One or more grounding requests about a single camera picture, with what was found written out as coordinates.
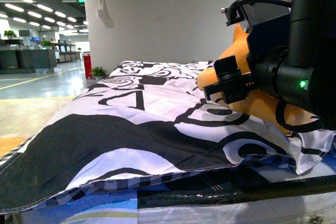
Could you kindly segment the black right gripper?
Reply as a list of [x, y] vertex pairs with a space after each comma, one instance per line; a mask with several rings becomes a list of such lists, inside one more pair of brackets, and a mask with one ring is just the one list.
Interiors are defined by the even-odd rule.
[[250, 72], [242, 74], [234, 55], [214, 63], [217, 82], [203, 88], [205, 98], [221, 93], [225, 103], [241, 101], [253, 89], [280, 98], [277, 71], [289, 44], [290, 14], [255, 24], [247, 37]]

